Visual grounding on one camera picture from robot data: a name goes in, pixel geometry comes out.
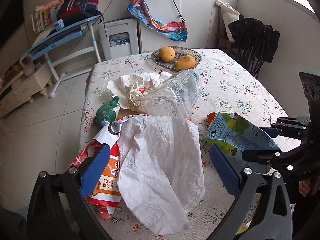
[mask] cable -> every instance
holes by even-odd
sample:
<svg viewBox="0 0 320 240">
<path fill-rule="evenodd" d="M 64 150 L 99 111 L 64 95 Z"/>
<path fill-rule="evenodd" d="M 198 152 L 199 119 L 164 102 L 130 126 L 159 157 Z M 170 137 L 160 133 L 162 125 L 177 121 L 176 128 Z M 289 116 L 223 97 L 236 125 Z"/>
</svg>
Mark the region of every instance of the cable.
<svg viewBox="0 0 320 240">
<path fill-rule="evenodd" d="M 104 15 L 104 13 L 107 11 L 107 9 L 109 8 L 109 6 L 110 6 L 110 4 L 112 3 L 112 1 L 113 1 L 113 0 L 110 1 L 110 3 L 109 3 L 108 6 L 106 7 L 106 9 L 105 9 L 104 12 L 102 13 L 102 15 Z M 81 40 L 79 40 L 79 41 L 71 48 L 71 50 L 69 50 L 69 52 L 65 55 L 65 57 L 68 56 L 68 54 L 70 53 L 70 51 L 72 51 L 73 48 L 80 43 L 80 41 L 82 41 L 82 39 L 84 38 L 84 36 L 85 36 L 86 34 L 87 34 L 87 33 L 85 33 L 85 34 L 82 36 Z"/>
<path fill-rule="evenodd" d="M 28 47 L 30 48 L 30 43 L 29 43 L 29 38 L 28 38 L 28 34 L 27 34 L 27 28 L 26 28 L 26 22 L 25 21 L 23 22 L 23 25 L 24 25 L 24 30 L 26 32 L 26 37 L 27 37 L 27 41 L 28 41 Z"/>
</svg>

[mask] white paper towel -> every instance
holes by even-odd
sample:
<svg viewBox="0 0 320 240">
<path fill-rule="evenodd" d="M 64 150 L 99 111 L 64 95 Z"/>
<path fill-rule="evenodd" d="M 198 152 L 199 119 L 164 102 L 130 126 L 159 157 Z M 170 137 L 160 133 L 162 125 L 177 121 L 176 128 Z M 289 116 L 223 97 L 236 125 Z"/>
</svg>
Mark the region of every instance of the white paper towel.
<svg viewBox="0 0 320 240">
<path fill-rule="evenodd" d="M 107 88 L 119 97 L 119 105 L 123 109 L 144 112 L 141 107 L 142 96 L 172 76 L 169 72 L 135 73 L 120 76 L 108 82 Z"/>
<path fill-rule="evenodd" d="M 132 213 L 154 234 L 189 228 L 204 196 L 198 127 L 168 116 L 130 118 L 118 140 L 118 186 Z"/>
</svg>

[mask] crumpled juice carton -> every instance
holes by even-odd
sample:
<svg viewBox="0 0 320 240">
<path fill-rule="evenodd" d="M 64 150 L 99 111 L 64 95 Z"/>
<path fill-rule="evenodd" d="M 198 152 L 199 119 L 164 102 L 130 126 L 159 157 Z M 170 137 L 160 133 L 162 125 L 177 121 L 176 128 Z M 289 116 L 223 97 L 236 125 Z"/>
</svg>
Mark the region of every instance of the crumpled juice carton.
<svg viewBox="0 0 320 240">
<path fill-rule="evenodd" d="M 243 167 L 261 174 L 267 174 L 271 165 L 246 162 L 242 152 L 245 149 L 279 149 L 266 132 L 234 112 L 218 112 L 204 138 L 210 144 L 217 143 L 225 155 L 235 158 Z"/>
</svg>

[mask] wall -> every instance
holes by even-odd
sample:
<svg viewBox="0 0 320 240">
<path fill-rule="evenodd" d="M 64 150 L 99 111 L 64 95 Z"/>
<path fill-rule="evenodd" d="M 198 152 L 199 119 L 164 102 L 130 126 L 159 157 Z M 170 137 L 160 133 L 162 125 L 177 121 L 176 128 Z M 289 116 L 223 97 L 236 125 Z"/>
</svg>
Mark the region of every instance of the wall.
<svg viewBox="0 0 320 240">
<path fill-rule="evenodd" d="M 28 40 L 30 46 L 33 44 L 33 41 L 36 38 L 35 33 L 33 32 L 31 20 L 30 20 L 30 12 L 35 9 L 36 6 L 47 4 L 54 0 L 24 0 L 24 15 L 25 15 L 25 26 L 22 25 L 7 41 L 7 43 L 0 49 L 0 73 L 5 71 L 13 62 L 20 58 L 21 54 L 28 49 Z M 99 10 L 103 12 L 111 0 L 99 0 Z M 113 0 L 110 7 L 104 14 L 105 21 L 116 20 L 120 18 L 130 17 L 131 14 L 127 12 L 127 6 L 131 3 L 132 0 Z M 100 25 L 95 24 L 95 35 L 99 36 L 98 27 Z M 74 39 L 69 43 L 63 44 L 62 46 L 56 48 L 49 52 L 49 56 L 52 60 L 56 60 L 57 58 L 65 56 L 70 49 L 79 42 L 81 38 Z M 76 45 L 71 51 L 70 54 L 78 51 L 80 49 L 84 49 L 88 46 L 91 46 L 91 35 L 87 34 L 82 41 Z M 73 61 L 79 61 L 84 58 L 94 57 L 95 53 L 91 52 L 86 55 L 82 55 L 78 58 L 72 59 Z M 103 58 L 103 52 L 100 50 L 100 55 Z"/>
<path fill-rule="evenodd" d="M 309 115 L 299 71 L 320 70 L 319 21 L 283 0 L 238 0 L 237 10 L 280 32 L 273 62 L 264 63 L 258 80 L 289 116 Z"/>
</svg>

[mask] table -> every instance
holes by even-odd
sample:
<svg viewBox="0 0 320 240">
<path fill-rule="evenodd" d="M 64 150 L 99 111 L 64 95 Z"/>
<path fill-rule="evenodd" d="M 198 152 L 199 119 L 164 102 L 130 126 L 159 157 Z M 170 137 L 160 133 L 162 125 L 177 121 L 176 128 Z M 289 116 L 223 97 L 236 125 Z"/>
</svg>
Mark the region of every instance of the table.
<svg viewBox="0 0 320 240">
<path fill-rule="evenodd" d="M 192 122 L 199 127 L 199 139 L 204 170 L 205 195 L 203 200 L 188 213 L 192 229 L 175 235 L 155 236 L 131 214 L 123 201 L 108 221 L 99 221 L 114 239 L 206 239 L 226 215 L 234 197 L 225 190 L 209 158 L 210 145 L 203 135 L 208 128 L 207 114 L 218 111 L 234 111 L 244 116 L 258 127 L 270 126 L 277 117 L 286 117 L 286 113 L 273 96 L 251 74 L 236 63 L 227 54 L 218 49 L 195 49 L 202 55 L 202 61 L 196 70 L 200 74 L 201 96 L 192 112 Z M 168 70 L 155 64 L 150 53 L 111 59 L 98 63 L 92 70 L 86 92 L 81 130 L 80 150 L 98 132 L 92 126 L 96 110 L 111 100 L 107 90 L 109 80 L 121 75 L 138 72 L 160 73 Z M 121 110 L 120 115 L 130 114 Z M 277 137 L 282 151 L 288 151 L 300 145 L 299 140 Z M 251 220 L 257 208 L 258 196 L 244 222 Z"/>
<path fill-rule="evenodd" d="M 60 76 L 58 76 L 54 66 L 56 66 L 62 62 L 65 62 L 71 58 L 77 57 L 79 55 L 88 53 L 93 50 L 96 52 L 98 62 L 101 62 L 100 55 L 98 52 L 98 47 L 97 47 L 97 41 L 94 37 L 93 28 L 92 28 L 92 22 L 96 21 L 98 18 L 99 18 L 99 16 L 93 16 L 88 19 L 82 20 L 80 22 L 71 24 L 67 27 L 64 27 L 61 30 L 58 30 L 58 31 L 50 34 L 49 36 L 45 37 L 44 39 L 42 39 L 38 43 L 34 44 L 30 49 L 28 49 L 24 53 L 24 55 L 22 55 L 22 57 L 24 57 L 25 55 L 29 54 L 31 60 L 35 60 L 35 59 L 39 58 L 40 56 L 45 55 L 46 60 L 48 62 L 48 65 L 50 67 L 50 70 L 52 72 L 52 77 L 53 77 L 54 81 L 56 82 L 55 85 L 52 87 L 52 90 L 49 92 L 49 98 L 53 98 L 55 96 L 55 91 L 57 90 L 57 87 L 59 86 L 60 82 L 65 81 L 69 78 L 87 73 L 91 70 L 91 68 L 86 68 L 86 69 L 78 70 L 76 72 L 70 72 L 68 74 L 62 73 Z M 66 43 L 68 41 L 71 41 L 75 38 L 78 38 L 82 35 L 85 35 L 85 29 L 87 27 L 89 27 L 90 32 L 91 32 L 93 46 L 76 51 L 70 55 L 66 55 L 65 57 L 62 57 L 61 59 L 56 60 L 55 62 L 51 62 L 50 57 L 48 55 L 48 52 L 50 50 Z"/>
</svg>

